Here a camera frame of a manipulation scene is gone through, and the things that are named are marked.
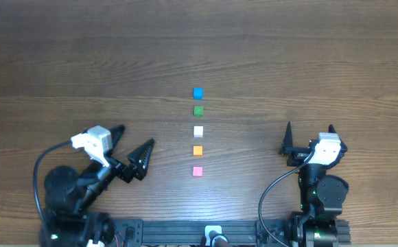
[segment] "orange cube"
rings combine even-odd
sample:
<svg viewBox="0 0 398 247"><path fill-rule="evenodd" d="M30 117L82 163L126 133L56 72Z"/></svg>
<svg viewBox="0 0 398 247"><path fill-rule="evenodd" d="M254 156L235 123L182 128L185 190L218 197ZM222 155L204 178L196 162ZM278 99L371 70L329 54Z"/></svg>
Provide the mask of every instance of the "orange cube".
<svg viewBox="0 0 398 247"><path fill-rule="evenodd" d="M203 156L204 148L202 146L193 146L193 156Z"/></svg>

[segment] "white cube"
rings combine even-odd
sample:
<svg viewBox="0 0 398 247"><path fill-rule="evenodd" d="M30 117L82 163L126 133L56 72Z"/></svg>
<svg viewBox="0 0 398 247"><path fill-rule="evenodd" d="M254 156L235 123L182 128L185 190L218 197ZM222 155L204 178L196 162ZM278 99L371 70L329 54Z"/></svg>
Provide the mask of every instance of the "white cube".
<svg viewBox="0 0 398 247"><path fill-rule="evenodd" d="M204 136L204 126L194 126L193 135L194 135L194 137L203 137Z"/></svg>

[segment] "wood grain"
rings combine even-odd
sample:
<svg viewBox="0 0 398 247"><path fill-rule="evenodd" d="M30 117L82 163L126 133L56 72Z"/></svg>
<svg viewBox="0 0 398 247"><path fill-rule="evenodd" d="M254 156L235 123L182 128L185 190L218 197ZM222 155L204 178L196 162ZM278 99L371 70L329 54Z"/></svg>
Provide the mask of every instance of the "wood grain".
<svg viewBox="0 0 398 247"><path fill-rule="evenodd" d="M398 244L398 1L0 0L0 244L36 243L34 161L94 125L126 125L117 158L150 137L156 146L148 176L115 180L93 210L255 220L288 171L277 154L287 121L302 146L335 124L349 152L330 173L351 186L341 218L353 243ZM58 150L41 180L63 164L89 161ZM264 215L298 207L291 177Z"/></svg>

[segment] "blue cube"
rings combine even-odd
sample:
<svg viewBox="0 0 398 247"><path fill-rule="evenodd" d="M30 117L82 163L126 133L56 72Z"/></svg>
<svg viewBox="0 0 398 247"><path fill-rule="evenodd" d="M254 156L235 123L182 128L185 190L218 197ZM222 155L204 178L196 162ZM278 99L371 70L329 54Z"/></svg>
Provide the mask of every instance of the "blue cube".
<svg viewBox="0 0 398 247"><path fill-rule="evenodd" d="M194 99L202 99L204 97L204 89L203 88L195 88L193 90L193 98Z"/></svg>

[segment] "cube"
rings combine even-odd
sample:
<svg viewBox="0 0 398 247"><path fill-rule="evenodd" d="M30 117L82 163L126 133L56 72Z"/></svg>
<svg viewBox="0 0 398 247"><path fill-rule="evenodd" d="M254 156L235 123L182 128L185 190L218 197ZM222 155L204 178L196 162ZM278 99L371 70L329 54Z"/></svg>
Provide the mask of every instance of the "cube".
<svg viewBox="0 0 398 247"><path fill-rule="evenodd" d="M193 176L202 176L203 168L202 167L193 167Z"/></svg>
<svg viewBox="0 0 398 247"><path fill-rule="evenodd" d="M193 135L194 135L194 137L203 137L204 136L204 126L194 126Z"/></svg>
<svg viewBox="0 0 398 247"><path fill-rule="evenodd" d="M203 88L193 89L193 98L194 99L202 99L203 97L204 97L204 89Z"/></svg>
<svg viewBox="0 0 398 247"><path fill-rule="evenodd" d="M204 148L202 146L193 146L193 156L201 157L204 155Z"/></svg>
<svg viewBox="0 0 398 247"><path fill-rule="evenodd" d="M194 117L204 117L204 106L194 106Z"/></svg>

